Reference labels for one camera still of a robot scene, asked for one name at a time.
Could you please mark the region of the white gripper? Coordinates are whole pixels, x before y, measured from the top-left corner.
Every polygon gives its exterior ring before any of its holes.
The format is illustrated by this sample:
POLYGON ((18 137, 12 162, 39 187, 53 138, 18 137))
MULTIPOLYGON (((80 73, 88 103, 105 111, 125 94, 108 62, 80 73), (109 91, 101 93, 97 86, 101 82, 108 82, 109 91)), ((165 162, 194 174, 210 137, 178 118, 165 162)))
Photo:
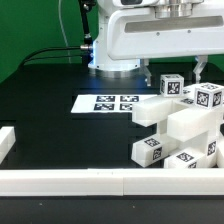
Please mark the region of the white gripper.
POLYGON ((165 19, 151 7, 118 10, 108 22, 107 53, 114 60, 141 59, 148 86, 148 59, 198 55, 193 72, 199 83, 207 55, 224 53, 224 4, 197 4, 189 17, 165 19))

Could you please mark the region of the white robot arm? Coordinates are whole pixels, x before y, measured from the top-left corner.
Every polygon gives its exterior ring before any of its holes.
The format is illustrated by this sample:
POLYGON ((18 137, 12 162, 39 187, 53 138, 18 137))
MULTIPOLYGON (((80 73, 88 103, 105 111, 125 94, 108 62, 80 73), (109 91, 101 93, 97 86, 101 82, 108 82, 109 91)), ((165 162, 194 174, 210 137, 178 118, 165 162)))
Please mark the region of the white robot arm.
POLYGON ((84 0, 82 7, 93 2, 92 70, 125 75, 154 58, 195 56, 199 78, 210 55, 224 54, 224 0, 84 0))

